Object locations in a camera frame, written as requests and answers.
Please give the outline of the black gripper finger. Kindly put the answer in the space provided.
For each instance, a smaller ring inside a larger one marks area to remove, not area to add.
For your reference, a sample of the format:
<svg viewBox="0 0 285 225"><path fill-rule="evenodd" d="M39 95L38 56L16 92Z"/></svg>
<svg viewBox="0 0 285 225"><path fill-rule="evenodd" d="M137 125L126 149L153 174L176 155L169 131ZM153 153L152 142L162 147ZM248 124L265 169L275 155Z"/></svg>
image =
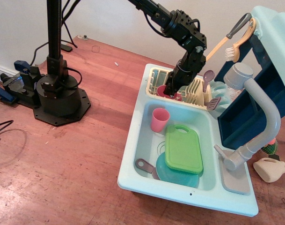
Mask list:
<svg viewBox="0 0 285 225"><path fill-rule="evenodd" d="M177 87L171 87L169 95L174 96L177 93L177 91L178 91Z"/></svg>
<svg viewBox="0 0 285 225"><path fill-rule="evenodd" d="M171 84L165 85L165 89L163 91L165 95L173 95L173 89Z"/></svg>

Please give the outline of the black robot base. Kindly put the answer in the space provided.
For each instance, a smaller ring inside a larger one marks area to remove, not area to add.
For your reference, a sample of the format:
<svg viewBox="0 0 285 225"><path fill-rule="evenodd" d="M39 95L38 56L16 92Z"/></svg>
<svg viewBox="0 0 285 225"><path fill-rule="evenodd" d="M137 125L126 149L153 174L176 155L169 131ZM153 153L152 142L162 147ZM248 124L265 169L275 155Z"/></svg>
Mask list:
<svg viewBox="0 0 285 225"><path fill-rule="evenodd" d="M43 76L37 82L40 106L33 109L35 118L57 127L80 121L91 103L85 90L79 87L68 89L76 84L72 76L68 76L63 83L57 76Z"/></svg>

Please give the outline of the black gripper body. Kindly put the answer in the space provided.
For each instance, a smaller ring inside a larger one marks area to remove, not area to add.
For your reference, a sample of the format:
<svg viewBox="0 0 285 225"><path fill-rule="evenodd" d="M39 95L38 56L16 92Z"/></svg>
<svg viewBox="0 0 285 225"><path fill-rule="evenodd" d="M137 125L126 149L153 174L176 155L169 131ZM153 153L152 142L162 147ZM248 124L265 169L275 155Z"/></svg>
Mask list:
<svg viewBox="0 0 285 225"><path fill-rule="evenodd" d="M172 87L177 87L178 90L182 86L188 86L202 68L202 62L178 62L176 67L168 72L168 78L165 85L171 84Z"/></svg>

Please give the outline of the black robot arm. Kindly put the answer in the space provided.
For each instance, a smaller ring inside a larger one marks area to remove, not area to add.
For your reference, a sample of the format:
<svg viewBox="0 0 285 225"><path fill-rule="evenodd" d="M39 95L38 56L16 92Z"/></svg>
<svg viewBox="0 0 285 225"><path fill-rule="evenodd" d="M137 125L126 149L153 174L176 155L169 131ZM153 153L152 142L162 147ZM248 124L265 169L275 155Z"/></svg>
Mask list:
<svg viewBox="0 0 285 225"><path fill-rule="evenodd" d="M200 21L192 19L182 10L168 11L152 0L131 0L145 17L150 17L161 30L150 27L159 35L171 38L186 50L173 71L168 73L164 94L174 96L181 87L188 86L206 63L204 51L207 49L206 37L200 32Z"/></svg>

